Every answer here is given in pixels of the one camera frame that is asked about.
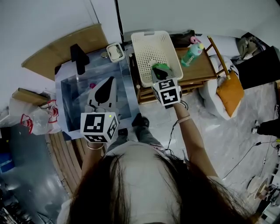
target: small white device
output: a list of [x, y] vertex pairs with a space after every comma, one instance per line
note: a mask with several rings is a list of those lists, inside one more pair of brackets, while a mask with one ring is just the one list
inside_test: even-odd
[[152, 85], [152, 89], [154, 91], [154, 95], [163, 106], [178, 103], [181, 101], [181, 87], [178, 85], [177, 78], [155, 82]]
[[124, 53], [119, 43], [110, 44], [106, 49], [112, 62], [118, 62], [124, 59]]
[[88, 142], [111, 142], [119, 125], [116, 113], [81, 113], [80, 133]]

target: bracelet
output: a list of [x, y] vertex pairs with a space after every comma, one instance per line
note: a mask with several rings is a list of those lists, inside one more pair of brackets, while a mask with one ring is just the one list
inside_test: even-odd
[[104, 143], [103, 143], [102, 146], [99, 147], [99, 148], [92, 148], [92, 147], [88, 146], [88, 144], [87, 144], [87, 148], [90, 149], [90, 150], [99, 150], [99, 149], [102, 149], [103, 146], [104, 146]]
[[182, 119], [178, 120], [177, 124], [182, 123], [182, 122], [184, 122], [184, 121], [186, 121], [188, 119], [191, 119], [191, 115], [187, 115], [186, 117], [183, 117]]

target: shoe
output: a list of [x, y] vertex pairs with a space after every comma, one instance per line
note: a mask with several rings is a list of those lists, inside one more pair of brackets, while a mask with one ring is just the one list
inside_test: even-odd
[[127, 128], [119, 129], [118, 130], [118, 136], [120, 136], [120, 135], [128, 136]]
[[255, 126], [256, 127], [260, 127], [261, 126], [260, 123], [257, 120], [255, 121]]
[[145, 126], [148, 128], [149, 125], [150, 125], [149, 119], [146, 117], [142, 117], [141, 113], [137, 114], [134, 121], [132, 122], [132, 127]]
[[252, 133], [253, 133], [253, 134], [256, 134], [257, 131], [258, 131], [258, 128], [252, 128]]

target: white tray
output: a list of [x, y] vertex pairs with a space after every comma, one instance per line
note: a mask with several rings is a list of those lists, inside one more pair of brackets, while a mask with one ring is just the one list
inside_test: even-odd
[[131, 40], [143, 87], [152, 86], [151, 68], [155, 63], [167, 64], [176, 78], [183, 78], [175, 48], [166, 31], [133, 33]]

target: white box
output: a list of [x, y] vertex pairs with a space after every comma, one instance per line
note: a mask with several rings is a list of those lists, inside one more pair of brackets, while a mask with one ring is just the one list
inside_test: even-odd
[[119, 125], [116, 113], [81, 113], [80, 133], [88, 142], [111, 142]]
[[153, 83], [152, 89], [154, 95], [163, 106], [178, 103], [180, 99], [181, 88], [178, 85], [178, 79], [172, 78], [161, 82]]

